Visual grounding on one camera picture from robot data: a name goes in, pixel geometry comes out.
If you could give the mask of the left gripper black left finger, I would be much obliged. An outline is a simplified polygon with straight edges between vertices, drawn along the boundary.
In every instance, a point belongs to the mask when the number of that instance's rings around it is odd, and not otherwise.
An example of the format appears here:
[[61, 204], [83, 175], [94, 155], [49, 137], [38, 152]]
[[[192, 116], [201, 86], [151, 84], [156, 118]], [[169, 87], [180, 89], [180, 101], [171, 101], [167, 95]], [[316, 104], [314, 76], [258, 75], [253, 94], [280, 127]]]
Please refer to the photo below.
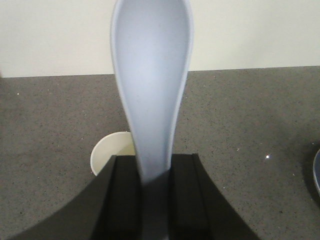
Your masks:
[[136, 158], [112, 156], [94, 180], [63, 208], [15, 240], [139, 240], [141, 187]]

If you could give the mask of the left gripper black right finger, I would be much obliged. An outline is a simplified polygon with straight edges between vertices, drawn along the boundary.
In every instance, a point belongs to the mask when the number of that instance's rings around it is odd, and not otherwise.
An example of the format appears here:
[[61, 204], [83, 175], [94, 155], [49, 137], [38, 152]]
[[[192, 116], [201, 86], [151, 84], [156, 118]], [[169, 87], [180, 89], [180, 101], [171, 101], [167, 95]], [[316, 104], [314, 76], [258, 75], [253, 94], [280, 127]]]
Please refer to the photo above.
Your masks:
[[175, 153], [171, 158], [169, 239], [259, 239], [218, 190], [196, 153]]

